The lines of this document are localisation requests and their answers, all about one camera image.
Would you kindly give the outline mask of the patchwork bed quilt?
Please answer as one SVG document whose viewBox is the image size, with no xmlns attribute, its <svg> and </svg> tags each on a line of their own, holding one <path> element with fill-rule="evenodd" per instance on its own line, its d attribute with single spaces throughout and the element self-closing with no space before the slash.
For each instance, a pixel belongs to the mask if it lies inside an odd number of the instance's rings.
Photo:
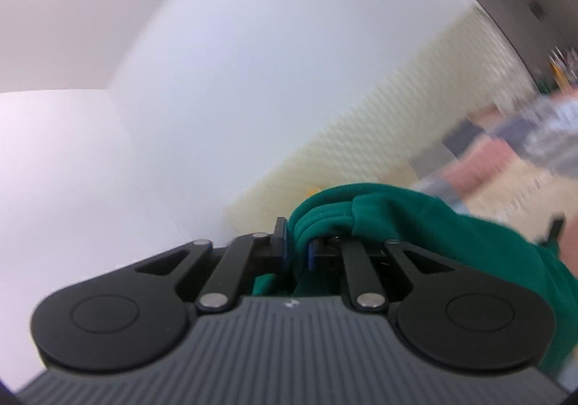
<svg viewBox="0 0 578 405">
<path fill-rule="evenodd" d="M 577 94 L 462 122 L 411 159 L 403 185 L 530 241 L 577 246 Z"/>
</svg>

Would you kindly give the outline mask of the green garment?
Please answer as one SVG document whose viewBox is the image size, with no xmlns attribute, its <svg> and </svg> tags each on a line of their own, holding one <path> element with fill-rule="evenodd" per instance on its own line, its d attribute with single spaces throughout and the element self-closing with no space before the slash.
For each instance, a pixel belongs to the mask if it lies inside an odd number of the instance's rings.
<svg viewBox="0 0 578 405">
<path fill-rule="evenodd" d="M 312 240 L 336 236 L 407 242 L 541 296 L 556 319 L 539 365 L 546 374 L 557 374 L 577 345 L 577 278 L 557 242 L 537 245 L 508 227 L 454 212 L 438 198 L 373 183 L 321 191 L 293 211 L 288 237 L 296 269 L 304 269 Z"/>
</svg>

